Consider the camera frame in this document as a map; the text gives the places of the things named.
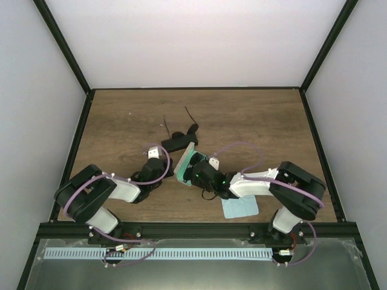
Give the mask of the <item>grey glasses case green lining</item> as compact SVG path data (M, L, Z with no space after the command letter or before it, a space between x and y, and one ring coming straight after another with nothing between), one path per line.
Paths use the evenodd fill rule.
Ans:
M190 142L174 168L174 175L177 181L191 186L193 169L203 160L207 160L207 155L195 150L195 143Z

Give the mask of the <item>gold-trimmed black sunglasses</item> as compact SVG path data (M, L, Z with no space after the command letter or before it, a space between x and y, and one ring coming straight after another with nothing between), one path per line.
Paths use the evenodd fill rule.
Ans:
M194 167L203 159L202 154L194 153L190 158L186 170L183 173L183 181L188 182L192 180Z

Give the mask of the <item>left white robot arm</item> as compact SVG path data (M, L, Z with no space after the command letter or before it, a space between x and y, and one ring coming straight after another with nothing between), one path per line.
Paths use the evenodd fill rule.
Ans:
M107 177L99 167L90 164L59 187L54 198L63 211L78 224L88 224L102 232L111 244L123 238L120 219L103 207L107 199L138 204L161 186L173 173L172 159L149 158L141 171L127 180Z

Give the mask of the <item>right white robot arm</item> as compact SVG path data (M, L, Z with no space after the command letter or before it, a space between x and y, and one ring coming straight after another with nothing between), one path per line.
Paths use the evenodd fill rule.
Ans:
M191 161L183 173L183 181L223 200L251 196L276 198L282 207L276 210L267 227L267 236L275 243L285 242L297 224L315 220L317 212L324 208L324 182L289 161L265 172L227 174L208 160Z

